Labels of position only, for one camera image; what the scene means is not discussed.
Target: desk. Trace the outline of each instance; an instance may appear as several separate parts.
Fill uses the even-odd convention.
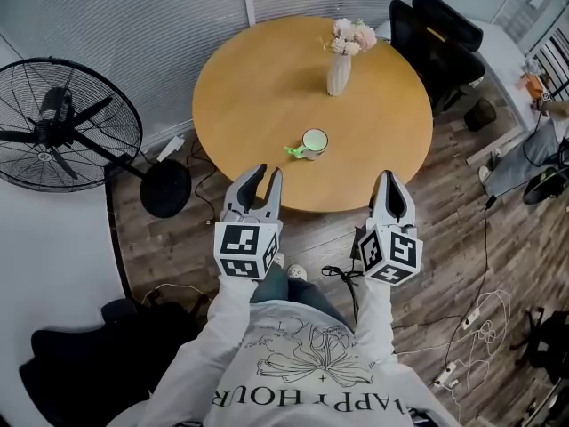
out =
[[[314,17],[271,20],[227,41],[206,63],[193,99],[199,140],[234,180],[267,163],[283,171],[282,205],[338,212],[369,204],[380,173],[408,182],[421,167],[432,136],[429,98],[413,68],[379,42],[352,61],[343,94],[326,93],[332,55],[323,40],[333,21]],[[328,134],[317,161],[297,160],[309,128]],[[260,185],[262,196],[268,175]]]
[[[469,165],[476,163],[492,150],[499,148],[517,136],[532,131],[537,124],[538,113],[531,108],[532,97],[523,88],[519,90],[516,82],[523,74],[522,67],[525,57],[512,39],[498,26],[472,21],[484,31],[482,45],[477,52],[478,58],[485,64],[486,74],[492,78],[501,91],[502,96],[512,110],[516,122],[510,128],[503,129],[499,134],[493,135],[491,141],[477,153],[467,159]]]

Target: black office chair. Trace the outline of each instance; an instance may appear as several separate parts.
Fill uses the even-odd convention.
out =
[[[103,307],[106,324],[95,330],[36,331],[22,382],[51,425],[104,427],[148,399],[179,347],[199,334],[205,302],[188,313],[174,302],[146,308],[123,299]]]
[[[543,308],[537,322],[533,322],[532,313],[526,311],[529,320],[530,333],[521,342],[512,345],[511,350],[518,350],[526,345],[523,356],[516,361],[517,366],[525,363],[534,368],[545,368],[553,384],[559,378],[569,377],[569,311],[554,311],[550,318],[543,323]]]
[[[446,39],[476,52],[484,32],[442,0],[413,0],[413,9],[421,19]]]
[[[421,78],[434,116],[461,86],[484,75],[485,67],[476,55],[428,26],[408,4],[393,0],[389,17],[391,46]]]

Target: floor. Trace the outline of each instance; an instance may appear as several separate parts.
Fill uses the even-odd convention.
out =
[[[193,135],[187,137],[192,141]],[[421,273],[393,290],[394,326],[412,325],[448,315],[462,315],[472,302],[485,269],[486,196],[476,171],[465,163],[472,140],[463,121],[438,123],[425,164],[408,184],[415,204],[419,237],[424,241]],[[186,162],[190,144],[177,158]],[[195,185],[211,167],[189,160]],[[132,292],[140,301],[150,289],[162,284],[193,285],[215,295],[217,269],[212,257],[213,227],[205,222],[211,216],[207,204],[192,196],[187,207],[170,220],[147,215],[138,199],[138,179],[121,175],[115,181],[114,203],[118,236]],[[201,193],[212,200],[216,210],[222,206],[228,180],[216,173]],[[546,314],[566,310],[569,302],[569,191],[562,197],[535,207],[522,204],[520,192],[502,197],[487,212],[489,270],[483,292],[502,289],[511,298],[511,318],[503,345],[489,345],[495,353],[484,386],[469,392],[466,371],[459,367],[461,383],[454,396],[461,405],[461,423],[480,425],[476,416],[500,427],[513,425],[535,397],[541,399],[551,387],[543,369],[519,368],[514,364],[519,352],[509,346],[524,338],[527,330],[524,311],[543,306]],[[287,262],[303,265],[329,299],[353,321],[348,289],[338,278],[324,278],[321,268],[350,265],[349,250],[355,226],[361,226],[367,209],[346,213],[314,214],[283,210],[281,251]],[[191,289],[164,287],[167,300],[191,306],[197,294]],[[495,296],[482,308],[482,318],[493,322],[498,334],[504,327],[504,310]],[[396,352],[435,347],[450,340],[459,319],[450,318],[432,326],[401,327],[395,330]],[[466,333],[460,331],[455,340]],[[471,339],[454,344],[449,360],[468,362]],[[487,356],[485,344],[474,345],[474,359]],[[447,347],[405,354],[400,360],[413,367],[430,383],[441,371]],[[485,376],[485,364],[472,367],[470,389]],[[434,390],[457,418],[459,408],[451,394]]]

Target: round wooden table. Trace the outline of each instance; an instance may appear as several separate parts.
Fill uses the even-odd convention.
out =
[[[343,94],[326,92],[333,55],[323,48],[333,21],[271,20],[227,41],[196,84],[194,125],[205,151],[235,180],[268,165],[283,172],[282,206],[338,212],[367,205],[380,173],[408,182],[429,150],[433,120],[425,89],[405,59],[386,43],[352,59]],[[285,151],[309,128],[328,135],[316,161]],[[268,178],[258,194],[266,191]]]

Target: mug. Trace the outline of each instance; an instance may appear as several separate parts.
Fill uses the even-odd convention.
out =
[[[314,161],[324,153],[328,146],[328,136],[318,128],[307,130],[302,135],[302,145],[297,149],[286,148],[288,153],[297,158]]]

